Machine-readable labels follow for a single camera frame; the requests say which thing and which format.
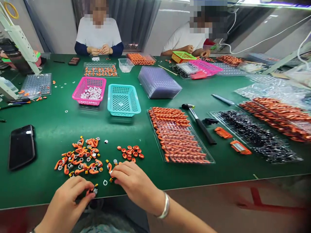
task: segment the white shirt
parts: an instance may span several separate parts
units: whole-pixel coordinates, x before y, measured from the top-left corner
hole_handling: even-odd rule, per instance
[[[190,33],[190,24],[187,22],[185,25],[179,27],[168,40],[162,52],[168,50],[180,49],[187,45],[193,46],[193,51],[203,48],[205,41],[204,33]]]
[[[82,17],[76,41],[98,49],[101,49],[104,44],[108,44],[109,47],[117,45],[121,42],[117,22],[107,18],[100,28],[96,28],[91,18]]]

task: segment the black phone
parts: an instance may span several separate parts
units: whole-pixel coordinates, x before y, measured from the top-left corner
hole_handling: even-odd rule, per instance
[[[36,158],[34,136],[32,125],[27,125],[11,132],[9,170],[21,168]]]

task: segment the silver bracelet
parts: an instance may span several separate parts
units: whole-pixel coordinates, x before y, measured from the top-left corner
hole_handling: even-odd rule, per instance
[[[169,198],[166,192],[164,192],[164,194],[165,194],[165,207],[162,214],[158,217],[159,219],[164,219],[169,212]]]

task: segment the woman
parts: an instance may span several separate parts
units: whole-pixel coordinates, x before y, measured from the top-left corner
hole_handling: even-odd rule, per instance
[[[75,52],[79,55],[120,56],[123,52],[117,22],[108,16],[108,1],[91,0],[90,15],[80,20]]]

